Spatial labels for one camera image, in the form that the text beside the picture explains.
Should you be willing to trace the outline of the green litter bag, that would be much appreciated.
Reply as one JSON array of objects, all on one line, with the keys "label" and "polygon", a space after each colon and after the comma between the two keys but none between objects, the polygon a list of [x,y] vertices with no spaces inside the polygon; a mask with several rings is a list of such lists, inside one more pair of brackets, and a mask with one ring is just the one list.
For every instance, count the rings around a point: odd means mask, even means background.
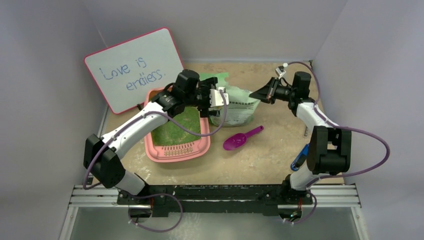
[{"label": "green litter bag", "polygon": [[217,77],[217,87],[224,87],[228,93],[229,104],[223,128],[241,127],[249,124],[254,118],[254,112],[258,107],[260,100],[250,97],[252,91],[241,89],[230,85],[226,78],[228,72],[224,73],[200,73],[200,80],[206,80],[211,77]]}]

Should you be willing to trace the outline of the purple plastic scoop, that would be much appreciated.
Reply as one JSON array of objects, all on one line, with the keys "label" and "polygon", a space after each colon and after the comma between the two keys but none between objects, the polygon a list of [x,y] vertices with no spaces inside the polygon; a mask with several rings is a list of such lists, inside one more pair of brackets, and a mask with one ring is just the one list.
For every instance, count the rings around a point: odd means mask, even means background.
[{"label": "purple plastic scoop", "polygon": [[237,133],[233,136],[230,136],[228,139],[226,139],[223,142],[222,147],[226,151],[233,151],[233,150],[243,146],[247,142],[248,138],[262,132],[263,130],[264,130],[264,126],[260,125],[260,126],[254,128],[254,129],[252,129],[248,132]]}]

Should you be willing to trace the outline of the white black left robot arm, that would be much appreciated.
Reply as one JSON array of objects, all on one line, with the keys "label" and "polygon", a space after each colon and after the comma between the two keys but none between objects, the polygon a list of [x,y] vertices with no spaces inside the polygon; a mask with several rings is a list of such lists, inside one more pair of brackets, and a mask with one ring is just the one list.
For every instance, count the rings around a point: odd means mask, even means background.
[{"label": "white black left robot arm", "polygon": [[225,117],[229,95],[224,87],[216,85],[217,82],[217,77],[200,80],[197,72],[184,69],[177,75],[175,82],[166,85],[123,125],[102,136],[90,135],[84,146],[83,166],[86,173],[83,189],[94,188],[87,184],[89,175],[93,175],[105,188],[115,187],[127,192],[138,205],[146,203],[149,199],[148,184],[135,173],[126,170],[121,159],[143,137],[168,122],[195,135],[195,132],[174,119],[186,107],[196,108],[200,118]]}]

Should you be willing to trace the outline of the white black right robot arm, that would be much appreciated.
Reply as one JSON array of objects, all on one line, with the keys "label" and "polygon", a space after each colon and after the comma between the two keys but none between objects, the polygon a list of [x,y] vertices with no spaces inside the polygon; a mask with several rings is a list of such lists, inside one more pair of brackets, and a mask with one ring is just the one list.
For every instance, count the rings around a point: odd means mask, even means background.
[{"label": "white black right robot arm", "polygon": [[309,96],[311,75],[304,71],[294,74],[291,85],[284,86],[281,80],[272,77],[268,83],[249,96],[263,103],[287,102],[293,115],[312,131],[306,163],[283,181],[280,196],[288,204],[300,195],[307,194],[310,187],[324,177],[345,173],[350,168],[352,132],[339,129],[323,117],[323,112]]}]

